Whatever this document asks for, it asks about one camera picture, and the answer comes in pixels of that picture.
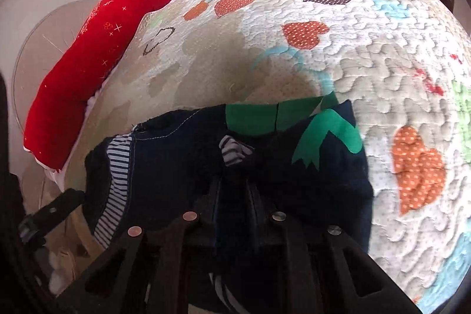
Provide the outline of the navy striped kids pants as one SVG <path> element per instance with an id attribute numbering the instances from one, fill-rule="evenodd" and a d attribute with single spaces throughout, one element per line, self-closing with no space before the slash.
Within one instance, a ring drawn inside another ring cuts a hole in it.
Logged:
<path id="1" fill-rule="evenodd" d="M 350 101 L 175 110 L 104 139 L 84 167 L 82 212 L 108 247 L 133 226 L 161 230 L 215 192 L 209 247 L 189 252 L 189 302 L 222 313 L 287 313 L 282 212 L 319 238 L 331 225 L 363 248 L 373 188 Z"/>

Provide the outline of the red long pillow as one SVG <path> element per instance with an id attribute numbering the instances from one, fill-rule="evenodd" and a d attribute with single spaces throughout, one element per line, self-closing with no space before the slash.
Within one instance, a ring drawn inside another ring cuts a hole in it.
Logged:
<path id="1" fill-rule="evenodd" d="M 43 167 L 61 170 L 84 122 L 87 103 L 120 61 L 141 19 L 172 0 L 101 0 L 72 45 L 40 84 L 23 146 Z"/>

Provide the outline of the round beige headboard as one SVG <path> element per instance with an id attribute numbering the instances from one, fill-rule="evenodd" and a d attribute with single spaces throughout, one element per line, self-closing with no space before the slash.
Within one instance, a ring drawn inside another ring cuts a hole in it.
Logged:
<path id="1" fill-rule="evenodd" d="M 29 32 L 19 50 L 11 94 L 16 122 L 24 131 L 40 83 L 72 45 L 98 0 L 71 1 L 48 13 Z"/>

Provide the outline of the heart patterned quilt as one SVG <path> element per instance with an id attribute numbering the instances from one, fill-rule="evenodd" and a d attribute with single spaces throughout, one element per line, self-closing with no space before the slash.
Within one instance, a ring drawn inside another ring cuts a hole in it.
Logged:
<path id="1" fill-rule="evenodd" d="M 470 36 L 439 0 L 173 0 L 142 17 L 65 166 L 177 108 L 353 105 L 374 189 L 370 255 L 431 313 L 470 268 Z"/>

